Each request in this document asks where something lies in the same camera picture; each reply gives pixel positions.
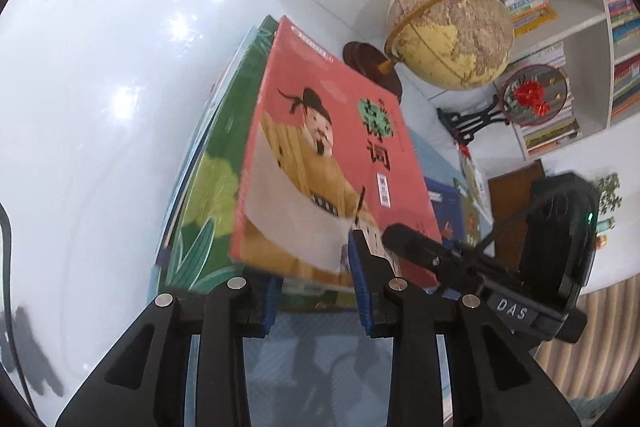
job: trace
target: metal screw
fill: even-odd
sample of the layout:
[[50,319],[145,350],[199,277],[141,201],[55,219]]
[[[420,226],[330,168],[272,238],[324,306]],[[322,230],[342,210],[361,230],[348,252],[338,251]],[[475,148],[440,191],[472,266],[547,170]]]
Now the metal screw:
[[402,290],[406,290],[406,287],[409,286],[404,279],[400,279],[399,277],[394,277],[389,281],[389,288],[395,290],[397,292],[401,292]]
[[156,300],[154,302],[156,303],[156,306],[164,308],[171,304],[173,301],[174,296],[171,295],[171,293],[161,293],[158,297],[156,297]]
[[478,306],[480,305],[480,299],[478,298],[477,295],[473,295],[471,293],[468,293],[467,295],[465,295],[462,298],[462,303],[467,308],[478,308]]
[[231,279],[226,282],[226,285],[232,290],[239,290],[246,286],[246,279],[244,277],[231,277]]

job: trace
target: illustrated man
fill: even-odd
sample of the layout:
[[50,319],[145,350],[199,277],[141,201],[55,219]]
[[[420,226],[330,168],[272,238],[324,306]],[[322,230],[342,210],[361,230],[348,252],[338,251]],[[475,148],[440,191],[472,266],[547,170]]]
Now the illustrated man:
[[[262,149],[257,147],[252,183],[260,176],[262,181],[256,186],[263,195],[252,200],[250,193],[248,198],[244,258],[248,261],[251,256],[254,266],[267,271],[337,286],[351,285],[350,275],[344,271],[346,261],[340,259],[348,230],[356,220],[360,227],[378,230],[378,226],[361,197],[362,191],[351,186],[333,156],[332,119],[318,93],[309,87],[301,96],[279,93],[290,102],[290,114],[299,115],[300,119],[296,125],[275,123],[266,111],[260,118],[265,147],[276,160],[276,169],[286,175],[286,185],[278,181],[275,172],[267,177],[270,161],[261,156]],[[330,215],[322,218],[322,214],[311,213],[308,215],[316,215],[315,220],[304,221],[304,206],[294,204],[299,198],[294,197],[296,194]],[[305,237],[309,243],[303,246]],[[336,266],[342,269],[337,272]]]

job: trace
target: yellow robe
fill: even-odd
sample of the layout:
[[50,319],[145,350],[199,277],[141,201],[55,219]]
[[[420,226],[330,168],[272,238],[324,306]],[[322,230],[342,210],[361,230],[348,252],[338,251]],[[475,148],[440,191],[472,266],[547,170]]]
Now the yellow robe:
[[[360,192],[351,187],[338,162],[332,156],[319,155],[298,127],[274,123],[266,112],[260,124],[278,165],[294,187],[312,201],[319,198],[327,202],[334,215],[355,219]],[[358,217],[377,228],[365,203]],[[349,273],[329,273],[300,261],[265,238],[249,219],[244,227],[242,258],[266,271],[330,285],[352,285]]]

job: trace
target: red flower embroidery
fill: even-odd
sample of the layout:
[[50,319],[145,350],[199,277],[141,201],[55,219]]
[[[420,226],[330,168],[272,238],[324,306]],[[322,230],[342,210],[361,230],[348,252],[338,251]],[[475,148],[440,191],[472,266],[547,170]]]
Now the red flower embroidery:
[[546,102],[538,102],[533,105],[533,112],[539,118],[545,116],[549,111],[551,111],[551,107]]
[[513,91],[516,101],[522,107],[533,107],[545,96],[545,89],[536,80],[527,80]]

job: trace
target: globe stand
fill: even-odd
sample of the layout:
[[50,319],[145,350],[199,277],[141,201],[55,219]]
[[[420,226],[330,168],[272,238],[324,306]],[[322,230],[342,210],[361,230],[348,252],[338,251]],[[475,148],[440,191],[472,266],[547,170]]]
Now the globe stand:
[[374,84],[384,87],[402,100],[402,84],[398,74],[391,69],[388,73],[381,73],[379,66],[388,59],[371,44],[364,42],[347,42],[342,49],[344,63],[362,76],[366,76]]
[[449,131],[449,134],[456,142],[466,147],[473,142],[476,133],[488,125],[500,122],[504,122],[505,125],[511,123],[509,119],[504,116],[498,118],[502,115],[502,111],[495,109],[497,105],[498,95],[494,94],[494,101],[489,107],[482,111],[462,115],[455,111],[447,112],[439,108],[438,120],[440,120],[440,123]]

